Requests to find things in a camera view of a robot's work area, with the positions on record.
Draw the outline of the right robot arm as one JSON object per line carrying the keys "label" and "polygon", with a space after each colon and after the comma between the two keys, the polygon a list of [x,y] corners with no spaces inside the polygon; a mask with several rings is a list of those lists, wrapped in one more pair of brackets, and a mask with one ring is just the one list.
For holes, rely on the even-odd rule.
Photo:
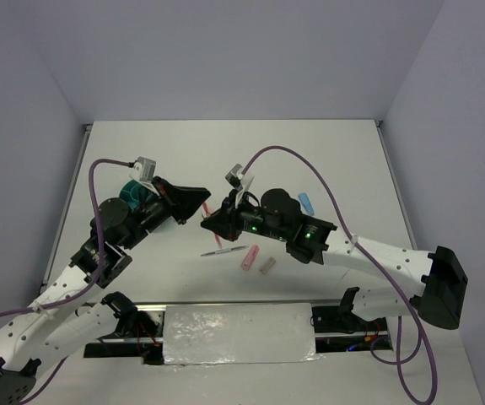
{"label": "right robot arm", "polygon": [[348,236],[333,223],[303,213],[299,202],[280,188],[265,192],[257,206],[248,196],[230,193],[201,226],[228,241],[244,232],[278,240],[303,264],[344,267],[388,281],[387,288],[346,289],[338,313],[348,330],[377,318],[411,314],[440,329],[460,325],[468,277],[450,248],[417,251]]}

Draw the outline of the grey beige eraser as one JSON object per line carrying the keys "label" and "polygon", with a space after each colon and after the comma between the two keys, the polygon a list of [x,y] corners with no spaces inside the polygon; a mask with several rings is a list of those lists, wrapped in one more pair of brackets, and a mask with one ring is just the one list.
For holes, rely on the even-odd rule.
{"label": "grey beige eraser", "polygon": [[267,274],[276,264],[276,260],[273,257],[269,257],[260,267],[259,272],[261,274]]}

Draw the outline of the teal round divided organizer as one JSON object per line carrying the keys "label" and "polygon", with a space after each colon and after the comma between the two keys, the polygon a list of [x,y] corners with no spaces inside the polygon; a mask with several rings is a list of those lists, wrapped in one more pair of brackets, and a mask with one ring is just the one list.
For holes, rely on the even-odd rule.
{"label": "teal round divided organizer", "polygon": [[119,198],[132,210],[137,210],[142,203],[147,202],[149,189],[137,181],[129,181],[120,191]]}

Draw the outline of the pink correction tape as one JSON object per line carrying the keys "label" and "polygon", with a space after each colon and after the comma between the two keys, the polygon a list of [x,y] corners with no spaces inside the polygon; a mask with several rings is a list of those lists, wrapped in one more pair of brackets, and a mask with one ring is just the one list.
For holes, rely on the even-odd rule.
{"label": "pink correction tape", "polygon": [[244,271],[249,271],[253,266],[256,257],[259,253],[259,246],[253,245],[250,250],[248,250],[245,258],[243,259],[242,263],[240,264],[240,268]]}

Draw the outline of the red gel pen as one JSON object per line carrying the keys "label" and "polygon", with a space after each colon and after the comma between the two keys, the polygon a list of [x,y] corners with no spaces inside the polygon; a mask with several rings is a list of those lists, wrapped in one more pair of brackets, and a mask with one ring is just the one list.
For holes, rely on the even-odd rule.
{"label": "red gel pen", "polygon": [[212,211],[210,210],[208,204],[204,202],[202,204],[202,219],[206,223],[206,226],[207,226],[206,229],[213,232],[213,236],[218,246],[218,249],[221,249],[224,247],[224,243],[222,242],[222,238],[218,233],[216,224],[210,219],[211,215],[212,215]]}

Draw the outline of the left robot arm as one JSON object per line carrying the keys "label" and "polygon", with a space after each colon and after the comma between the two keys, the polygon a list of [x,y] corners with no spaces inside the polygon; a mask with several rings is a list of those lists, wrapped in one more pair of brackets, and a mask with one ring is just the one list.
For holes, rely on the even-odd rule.
{"label": "left robot arm", "polygon": [[130,265],[128,250],[168,219],[184,224],[210,195],[156,176],[137,184],[135,202],[112,197],[98,205],[90,237],[60,276],[0,328],[0,404],[31,401],[41,374],[96,338],[156,333],[156,322],[129,298],[105,290]]}

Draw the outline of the grey slim pen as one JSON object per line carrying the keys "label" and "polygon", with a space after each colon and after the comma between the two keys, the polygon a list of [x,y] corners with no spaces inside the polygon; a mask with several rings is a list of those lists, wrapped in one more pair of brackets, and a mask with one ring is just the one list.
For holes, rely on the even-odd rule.
{"label": "grey slim pen", "polygon": [[200,255],[200,257],[214,257],[214,256],[218,256],[218,255],[223,255],[223,254],[228,254],[228,253],[236,252],[236,251],[243,251],[243,250],[246,250],[246,249],[249,249],[249,246],[248,245],[244,245],[244,246],[232,246],[232,247],[218,249],[216,251],[209,251],[209,252],[202,253]]}

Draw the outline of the silver foil sheet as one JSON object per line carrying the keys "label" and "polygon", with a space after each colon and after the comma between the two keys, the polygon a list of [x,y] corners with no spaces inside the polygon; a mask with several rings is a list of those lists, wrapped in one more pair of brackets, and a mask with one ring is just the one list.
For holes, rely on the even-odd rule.
{"label": "silver foil sheet", "polygon": [[311,306],[171,306],[164,314],[168,365],[282,364],[318,358]]}

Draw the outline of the blue correction tape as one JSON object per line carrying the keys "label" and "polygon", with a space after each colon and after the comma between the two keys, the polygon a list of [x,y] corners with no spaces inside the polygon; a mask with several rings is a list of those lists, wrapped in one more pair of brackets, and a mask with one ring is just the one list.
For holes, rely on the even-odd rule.
{"label": "blue correction tape", "polygon": [[312,206],[312,203],[311,203],[308,195],[305,192],[301,192],[298,195],[298,199],[299,199],[299,202],[300,202],[302,208],[306,212],[306,214],[309,215],[309,216],[314,216],[315,210]]}

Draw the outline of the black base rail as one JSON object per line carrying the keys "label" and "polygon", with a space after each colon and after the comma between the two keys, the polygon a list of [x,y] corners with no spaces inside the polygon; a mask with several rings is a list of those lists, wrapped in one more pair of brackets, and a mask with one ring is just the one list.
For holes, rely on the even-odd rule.
{"label": "black base rail", "polygon": [[[163,310],[150,313],[157,328],[149,336],[143,326],[124,335],[112,333],[85,346],[86,359],[140,359],[145,365],[165,365]],[[366,352],[392,349],[389,328],[384,318],[364,321],[356,316],[341,315],[336,305],[311,307],[310,325],[315,333],[318,354]]]}

